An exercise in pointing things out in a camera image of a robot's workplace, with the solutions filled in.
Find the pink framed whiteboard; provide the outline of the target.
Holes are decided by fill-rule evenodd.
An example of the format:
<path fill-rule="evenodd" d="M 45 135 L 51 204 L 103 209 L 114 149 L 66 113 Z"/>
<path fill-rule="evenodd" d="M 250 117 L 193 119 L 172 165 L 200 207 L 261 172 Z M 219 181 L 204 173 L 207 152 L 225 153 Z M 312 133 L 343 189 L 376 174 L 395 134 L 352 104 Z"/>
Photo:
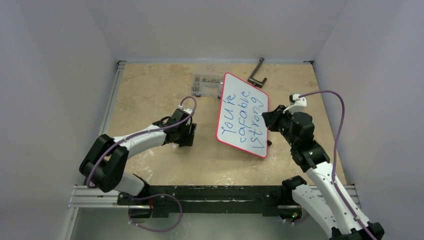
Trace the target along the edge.
<path fill-rule="evenodd" d="M 268 155 L 268 130 L 262 113 L 269 110 L 269 96 L 227 72 L 223 76 L 216 139 L 259 158 Z"/>

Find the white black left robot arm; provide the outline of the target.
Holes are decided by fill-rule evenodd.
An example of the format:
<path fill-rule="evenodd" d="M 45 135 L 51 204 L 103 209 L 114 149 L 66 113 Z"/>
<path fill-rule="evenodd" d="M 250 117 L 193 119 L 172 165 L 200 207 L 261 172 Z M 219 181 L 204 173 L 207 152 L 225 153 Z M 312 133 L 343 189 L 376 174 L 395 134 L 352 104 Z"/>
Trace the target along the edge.
<path fill-rule="evenodd" d="M 147 128 L 124 136 L 97 137 L 82 163 L 79 172 L 90 187 L 107 193 L 112 190 L 129 195 L 138 205 L 149 199 L 148 183 L 135 174 L 125 172 L 127 161 L 152 148 L 167 144 L 179 147 L 193 145 L 196 124 L 192 108 L 177 108 L 171 116 L 153 122 Z"/>

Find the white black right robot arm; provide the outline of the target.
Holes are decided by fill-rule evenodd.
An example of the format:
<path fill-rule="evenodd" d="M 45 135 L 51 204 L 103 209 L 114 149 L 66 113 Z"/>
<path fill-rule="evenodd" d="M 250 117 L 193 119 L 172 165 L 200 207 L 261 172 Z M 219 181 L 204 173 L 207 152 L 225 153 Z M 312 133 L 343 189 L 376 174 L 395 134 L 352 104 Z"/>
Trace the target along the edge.
<path fill-rule="evenodd" d="M 353 201 L 337 177 L 324 148 L 314 139 L 313 118 L 305 112 L 291 113 L 284 105 L 262 113 L 265 126 L 279 132 L 290 145 L 294 162 L 313 181 L 322 197 L 298 176 L 282 182 L 280 196 L 299 204 L 324 230 L 330 240 L 380 240 L 385 231 L 371 222 Z"/>

